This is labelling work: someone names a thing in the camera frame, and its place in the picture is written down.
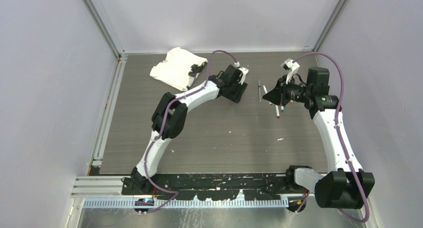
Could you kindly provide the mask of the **white pen red tip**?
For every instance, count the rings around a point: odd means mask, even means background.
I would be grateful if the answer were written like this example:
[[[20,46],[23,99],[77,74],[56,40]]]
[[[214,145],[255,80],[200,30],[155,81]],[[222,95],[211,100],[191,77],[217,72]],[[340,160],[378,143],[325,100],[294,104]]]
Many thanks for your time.
[[[280,109],[279,109],[279,106],[278,105],[275,105],[274,107],[275,107],[276,117],[277,118],[280,118]]]

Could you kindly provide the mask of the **grey pen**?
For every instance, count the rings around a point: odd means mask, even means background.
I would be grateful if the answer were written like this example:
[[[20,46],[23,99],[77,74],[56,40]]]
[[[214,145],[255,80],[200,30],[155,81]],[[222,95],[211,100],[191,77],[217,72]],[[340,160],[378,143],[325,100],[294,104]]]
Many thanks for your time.
[[[258,99],[259,99],[259,102],[261,102],[262,100],[261,100],[261,83],[260,83],[260,80],[257,81],[257,87],[258,87]]]

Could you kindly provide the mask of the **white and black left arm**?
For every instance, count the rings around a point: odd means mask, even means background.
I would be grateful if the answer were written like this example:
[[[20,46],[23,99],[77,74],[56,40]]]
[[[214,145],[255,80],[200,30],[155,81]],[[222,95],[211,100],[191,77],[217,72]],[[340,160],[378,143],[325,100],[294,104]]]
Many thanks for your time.
[[[187,114],[194,108],[219,97],[239,103],[248,84],[249,70],[238,64],[229,65],[217,75],[211,75],[193,89],[162,96],[152,116],[152,132],[140,162],[133,168],[134,188],[142,195],[153,189],[152,177],[169,143],[182,132]]]

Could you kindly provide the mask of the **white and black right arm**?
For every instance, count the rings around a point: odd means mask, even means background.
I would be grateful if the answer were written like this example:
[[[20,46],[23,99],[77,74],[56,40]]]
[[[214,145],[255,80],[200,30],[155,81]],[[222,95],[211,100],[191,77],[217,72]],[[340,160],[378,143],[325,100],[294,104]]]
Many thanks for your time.
[[[327,158],[328,173],[323,175],[310,166],[291,165],[286,170],[286,188],[297,193],[302,188],[314,194],[321,208],[361,209],[375,184],[374,175],[365,172],[355,159],[343,126],[339,98],[329,93],[330,72],[326,68],[308,70],[307,81],[296,84],[284,75],[275,86],[276,101],[304,104],[316,125]]]

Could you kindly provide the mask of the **white crumpled cloth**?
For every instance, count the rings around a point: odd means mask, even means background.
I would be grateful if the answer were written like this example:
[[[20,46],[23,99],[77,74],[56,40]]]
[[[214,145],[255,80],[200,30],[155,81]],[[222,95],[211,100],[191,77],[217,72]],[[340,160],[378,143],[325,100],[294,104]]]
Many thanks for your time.
[[[162,62],[153,66],[150,77],[185,92],[191,88],[207,62],[206,58],[175,47],[167,52]]]

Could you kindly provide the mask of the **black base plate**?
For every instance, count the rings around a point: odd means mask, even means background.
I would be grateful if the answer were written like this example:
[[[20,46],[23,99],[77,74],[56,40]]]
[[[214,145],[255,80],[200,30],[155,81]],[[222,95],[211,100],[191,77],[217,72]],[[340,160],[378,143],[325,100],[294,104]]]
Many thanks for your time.
[[[305,188],[294,184],[285,174],[156,174],[151,180],[134,175],[122,178],[123,195],[156,195],[161,200],[201,201],[234,200],[244,195],[248,201],[277,200],[281,195],[306,194]]]

